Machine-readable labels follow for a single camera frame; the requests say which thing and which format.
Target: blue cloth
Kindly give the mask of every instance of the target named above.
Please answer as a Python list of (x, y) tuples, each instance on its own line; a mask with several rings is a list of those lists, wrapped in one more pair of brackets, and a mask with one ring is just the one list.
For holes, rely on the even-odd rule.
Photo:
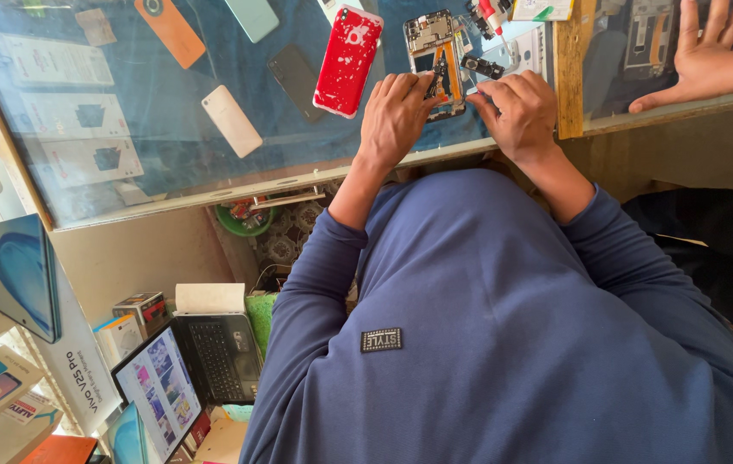
[(606, 192), (558, 226), (500, 174), (435, 174), (366, 232), (318, 218), (240, 461), (733, 462), (733, 337)]

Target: phone camera module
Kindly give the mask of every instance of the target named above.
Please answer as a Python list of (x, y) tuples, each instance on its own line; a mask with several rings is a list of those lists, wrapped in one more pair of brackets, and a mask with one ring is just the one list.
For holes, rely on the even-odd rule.
[(160, 16), (163, 13), (163, 0), (143, 0), (143, 7), (151, 16)]

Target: sticker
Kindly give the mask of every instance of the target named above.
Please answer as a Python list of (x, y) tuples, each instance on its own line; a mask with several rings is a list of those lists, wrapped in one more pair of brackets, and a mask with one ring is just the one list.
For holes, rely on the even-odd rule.
[(361, 353), (385, 349), (401, 349), (400, 328), (361, 332)]

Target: hand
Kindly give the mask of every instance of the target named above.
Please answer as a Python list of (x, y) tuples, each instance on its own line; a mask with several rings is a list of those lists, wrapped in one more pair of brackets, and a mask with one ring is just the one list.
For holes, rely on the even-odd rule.
[(389, 74), (374, 85), (364, 110), (361, 149), (353, 163), (366, 163), (384, 175), (413, 148), (438, 99), (424, 100), (435, 73)]
[(730, 0), (712, 0), (707, 26), (699, 37), (699, 6), (695, 0), (681, 0), (681, 33), (675, 52), (678, 83), (639, 98), (629, 112), (733, 93), (733, 12), (728, 18), (729, 9)]
[(554, 151), (557, 101), (541, 76), (532, 71), (510, 74), (497, 82), (479, 82), (478, 92), (467, 101), (475, 105), (501, 151), (514, 163), (530, 163)]

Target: orange phone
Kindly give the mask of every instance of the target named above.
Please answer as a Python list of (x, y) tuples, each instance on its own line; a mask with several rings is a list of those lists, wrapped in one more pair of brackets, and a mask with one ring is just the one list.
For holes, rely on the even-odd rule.
[(207, 51), (171, 0), (134, 0), (134, 7), (184, 69)]

